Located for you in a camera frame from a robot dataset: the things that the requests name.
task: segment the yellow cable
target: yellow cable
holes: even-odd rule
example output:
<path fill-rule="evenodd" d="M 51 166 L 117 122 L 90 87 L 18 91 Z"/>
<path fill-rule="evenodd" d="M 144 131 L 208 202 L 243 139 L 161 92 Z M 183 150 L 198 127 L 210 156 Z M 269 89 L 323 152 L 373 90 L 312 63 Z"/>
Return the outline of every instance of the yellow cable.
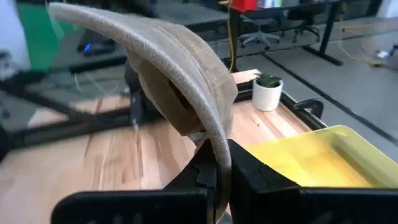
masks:
<path fill-rule="evenodd" d="M 361 49 L 362 49 L 362 51 L 363 51 L 364 53 L 366 53 L 366 54 L 369 53 L 369 52 L 366 50 L 364 44 L 365 44 L 365 41 L 366 41 L 366 40 L 367 40 L 368 42 L 370 42 L 370 40 L 372 40 L 372 38 L 371 38 L 370 36 L 365 35 L 364 33 L 354 32 L 354 31 L 349 30 L 349 29 L 345 29 L 345 32 L 350 32 L 350 33 L 352 33 L 352 34 L 356 34 L 356 35 L 363 36 L 365 39 L 361 41 Z"/>
<path fill-rule="evenodd" d="M 220 5 L 225 5 L 225 4 L 228 4 L 228 3 L 229 3 L 228 0 L 222 0 L 222 1 L 218 2 L 218 4 L 220 4 Z"/>
<path fill-rule="evenodd" d="M 231 52 L 231 65 L 229 66 L 229 72 L 232 72 L 232 68 L 234 67 L 234 47 L 232 43 L 232 33 L 231 33 L 231 4 L 232 0 L 229 0 L 228 3 L 228 21 L 227 21 L 227 31 L 228 31 L 228 42 L 229 42 L 229 51 Z"/>
<path fill-rule="evenodd" d="M 342 10 L 343 12 L 345 12 L 346 7 L 347 7 L 347 3 L 343 3 L 343 10 Z M 359 26 L 343 26 L 343 19 L 344 19 L 344 18 L 343 18 L 343 13 L 341 13 L 341 14 L 340 14 L 340 30 L 339 30 L 340 36 L 339 36 L 338 45 L 339 45 L 340 49 L 344 52 L 344 54 L 346 54 L 349 58 L 351 58 L 351 59 L 353 59 L 353 60 L 355 60 L 355 61 L 357 61 L 357 62 L 368 63 L 368 64 L 370 64 L 370 65 L 372 65 L 372 66 L 378 66 L 378 65 L 380 65 L 381 62 L 378 62 L 378 61 L 376 61 L 376 60 L 363 59 L 363 58 L 359 58 L 359 57 L 357 57 L 357 56 L 352 56 L 352 55 L 350 55 L 350 54 L 344 49 L 344 46 L 343 46 L 343 29 L 347 30 L 347 27 L 350 27 L 350 28 L 359 27 L 359 26 L 365 27 L 365 25 L 359 25 Z M 376 24 L 367 24 L 366 27 L 375 26 L 375 25 L 376 25 Z M 351 31 L 351 30 L 349 30 L 349 32 L 354 33 L 354 34 L 360 34 L 360 33 L 357 33 L 357 32 L 353 32 L 353 31 Z M 365 49 L 364 49 L 364 47 L 363 47 L 363 43 L 361 43 L 361 48 L 363 49 L 363 51 L 365 51 Z"/>

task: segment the red object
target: red object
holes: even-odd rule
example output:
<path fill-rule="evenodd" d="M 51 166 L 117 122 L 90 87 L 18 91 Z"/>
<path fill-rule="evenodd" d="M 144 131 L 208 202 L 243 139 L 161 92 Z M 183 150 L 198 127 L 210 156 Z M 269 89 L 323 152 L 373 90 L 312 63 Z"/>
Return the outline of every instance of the red object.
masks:
<path fill-rule="evenodd" d="M 256 9 L 257 0 L 230 0 L 231 7 L 235 10 L 246 12 Z"/>

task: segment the cable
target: cable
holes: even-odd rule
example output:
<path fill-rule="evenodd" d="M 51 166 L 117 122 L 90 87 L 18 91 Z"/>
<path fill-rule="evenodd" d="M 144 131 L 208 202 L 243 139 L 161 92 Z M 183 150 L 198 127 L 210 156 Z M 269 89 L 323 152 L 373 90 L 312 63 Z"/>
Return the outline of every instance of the cable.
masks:
<path fill-rule="evenodd" d="M 232 0 L 228 1 L 228 21 L 227 21 L 227 31 L 228 31 L 228 40 L 229 40 L 229 51 L 231 52 L 231 65 L 229 66 L 229 72 L 232 72 L 232 68 L 234 67 L 234 47 L 232 43 L 232 31 L 231 31 L 231 5 Z"/>
<path fill-rule="evenodd" d="M 353 31 L 348 30 L 348 28 L 376 26 L 375 24 L 366 24 L 366 25 L 358 25 L 358 26 L 343 26 L 344 13 L 346 12 L 346 8 L 347 8 L 347 3 L 344 2 L 344 3 L 343 3 L 343 7 L 342 7 L 341 12 L 340 12 L 340 29 L 339 29 L 340 36 L 339 36 L 339 42 L 338 42 L 339 48 L 340 48 L 340 49 L 344 52 L 344 54 L 346 54 L 349 58 L 351 58 L 351 59 L 353 59 L 353 60 L 355 60 L 355 61 L 357 61 L 357 62 L 364 62 L 364 63 L 367 63 L 367 64 L 373 66 L 373 67 L 378 67 L 378 66 L 380 66 L 380 65 L 382 64 L 382 62 L 380 62 L 380 61 L 370 60 L 370 59 L 367 59 L 367 58 L 360 58 L 360 57 L 358 57 L 358 56 L 352 56 L 351 54 L 349 54 L 349 53 L 344 49 L 344 45 L 343 45 L 343 31 L 344 31 L 344 30 L 347 30 L 348 32 L 351 32 L 351 33 L 354 33 L 354 34 L 359 34 L 359 33 L 357 33 L 357 32 L 353 32 Z M 363 50 L 364 52 L 366 52 L 365 49 L 364 49 L 364 47 L 363 47 L 363 42 L 361 42 L 361 48 L 362 48 L 362 50 Z"/>
<path fill-rule="evenodd" d="M 364 40 L 361 41 L 361 49 L 362 49 L 362 51 L 363 51 L 364 53 L 366 53 L 366 54 L 369 53 L 369 52 L 366 50 L 366 48 L 365 48 L 365 42 L 366 42 L 366 41 L 370 42 L 370 40 L 372 40 L 372 37 L 370 37 L 370 36 L 367 35 L 367 34 L 359 33 L 359 32 L 354 32 L 354 31 L 348 30 L 348 29 L 343 29 L 343 30 L 344 30 L 344 32 L 349 32 L 349 33 L 352 33 L 352 34 L 356 34 L 356 35 L 359 35 L 359 36 L 363 36 Z"/>
<path fill-rule="evenodd" d="M 120 80 L 120 79 L 123 79 L 123 77 L 103 77 L 103 78 L 96 79 L 96 82 L 101 83 L 101 82 Z M 57 88 L 61 88 L 65 91 L 71 91 L 72 88 L 76 88 L 76 84 L 74 82 L 71 84 L 60 84 L 60 83 L 57 83 L 55 80 L 50 79 L 50 81 L 53 82 L 54 86 L 50 86 L 47 88 L 41 88 L 40 90 L 33 91 L 33 92 L 34 93 L 43 93 L 43 92 L 54 90 Z M 91 80 L 79 82 L 79 85 L 81 87 L 87 86 L 87 85 L 92 85 L 92 84 L 93 84 L 93 82 Z"/>
<path fill-rule="evenodd" d="M 116 90 L 118 90 L 118 88 L 119 88 L 119 84 L 116 84 L 116 86 L 115 86 L 112 90 L 106 91 L 100 84 L 98 84 L 98 82 L 96 82 L 96 81 L 94 80 L 93 77 L 91 77 L 91 75 L 90 75 L 88 72 L 86 72 L 85 75 L 86 75 L 86 77 L 87 77 L 90 81 L 93 82 L 94 86 L 96 86 L 96 87 L 104 94 L 104 96 L 110 96 L 110 95 L 112 95 L 112 94 L 113 94 Z"/>
<path fill-rule="evenodd" d="M 91 83 L 94 84 L 94 86 L 97 87 L 97 89 L 99 89 L 99 91 L 101 91 L 101 92 L 103 93 L 104 96 L 111 96 L 111 95 L 112 95 L 115 91 L 117 91 L 118 88 L 119 88 L 119 84 L 116 84 L 116 87 L 115 87 L 115 88 L 113 88 L 113 89 L 110 90 L 110 91 L 106 91 L 100 84 L 98 84 L 98 82 L 97 82 L 96 80 L 94 80 L 93 77 L 91 77 L 91 75 L 90 75 L 88 72 L 85 73 L 85 75 L 86 75 L 86 77 L 91 81 Z M 89 98 L 94 98 L 93 96 L 87 95 L 87 94 L 81 89 L 81 86 L 79 85 L 79 82 L 78 82 L 78 80 L 77 80 L 77 75 L 74 75 L 74 76 L 75 76 L 75 85 L 76 85 L 76 89 L 79 91 L 79 93 L 80 93 L 82 96 L 89 97 Z"/>
<path fill-rule="evenodd" d="M 80 93 L 79 91 L 75 91 L 75 89 L 72 88 L 72 87 L 75 87 L 75 84 L 73 84 L 73 85 L 61 84 L 58 81 L 53 80 L 51 75 L 47 76 L 47 78 L 48 78 L 49 81 L 51 81 L 54 84 L 54 86 L 51 86 L 50 88 L 46 88 L 46 89 L 42 89 L 41 88 L 40 90 L 33 91 L 33 93 L 41 94 L 41 93 L 44 93 L 46 91 L 50 91 L 50 90 L 61 88 L 61 89 L 65 90 L 65 91 L 67 91 L 69 93 L 73 93 L 73 94 L 76 94 L 78 96 L 82 96 L 82 93 Z"/>

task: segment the black stand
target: black stand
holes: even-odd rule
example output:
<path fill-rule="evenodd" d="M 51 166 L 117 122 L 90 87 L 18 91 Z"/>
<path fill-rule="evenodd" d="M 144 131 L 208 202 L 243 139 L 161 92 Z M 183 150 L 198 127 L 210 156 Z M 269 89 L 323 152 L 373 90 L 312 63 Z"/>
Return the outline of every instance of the black stand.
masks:
<path fill-rule="evenodd" d="M 326 22 L 326 29 L 325 29 L 325 33 L 323 34 L 323 38 L 322 38 L 322 42 L 321 42 L 321 46 L 319 48 L 319 50 L 315 50 L 314 48 L 312 48 L 311 46 L 304 46 L 302 47 L 304 50 L 306 50 L 307 52 L 310 52 L 311 54 L 314 54 L 318 57 L 321 57 L 331 63 L 334 63 L 337 66 L 342 66 L 343 62 L 341 60 L 338 60 L 330 55 L 327 55 L 326 52 L 326 48 L 328 46 L 329 43 L 329 38 L 330 38 L 330 34 L 331 34 L 331 30 L 333 28 L 333 24 L 335 22 L 335 17 L 336 14 L 338 12 L 338 6 L 340 4 L 338 2 L 333 3 L 331 5 L 331 9 L 329 12 L 329 16 L 328 16 L 328 20 Z"/>

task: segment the office chair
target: office chair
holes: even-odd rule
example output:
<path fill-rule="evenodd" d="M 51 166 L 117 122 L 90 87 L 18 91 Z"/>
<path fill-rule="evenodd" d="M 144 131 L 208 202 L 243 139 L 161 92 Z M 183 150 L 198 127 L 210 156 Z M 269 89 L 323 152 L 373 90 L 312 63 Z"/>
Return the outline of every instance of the office chair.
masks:
<path fill-rule="evenodd" d="M 311 2 L 313 1 L 300 0 L 300 3 L 311 3 Z M 316 27 L 313 27 L 312 25 L 314 24 L 314 17 L 316 15 L 324 13 L 325 11 L 326 11 L 326 6 L 324 4 L 290 10 L 287 14 L 288 20 L 303 21 L 301 25 L 296 27 L 294 30 L 293 43 L 297 42 L 297 36 L 299 35 L 299 33 L 300 35 L 303 35 L 303 32 L 305 30 L 315 34 L 317 37 L 317 42 L 319 42 L 320 41 L 319 30 Z"/>
<path fill-rule="evenodd" d="M 282 20 L 284 18 L 282 11 L 275 11 L 275 12 L 267 12 L 263 13 L 261 11 L 250 12 L 247 14 L 241 15 L 243 22 L 250 22 L 257 26 L 257 32 L 253 32 L 250 34 L 243 34 L 239 37 L 239 39 L 243 40 L 241 47 L 244 48 L 246 44 L 250 42 L 256 41 L 258 44 L 262 42 L 266 45 L 265 50 L 268 50 L 270 47 L 270 43 L 267 38 L 276 39 L 276 43 L 279 43 L 280 37 L 273 34 L 266 34 L 264 33 L 261 28 L 263 26 L 268 26 L 272 21 L 277 22 L 277 26 L 280 27 L 282 24 Z"/>

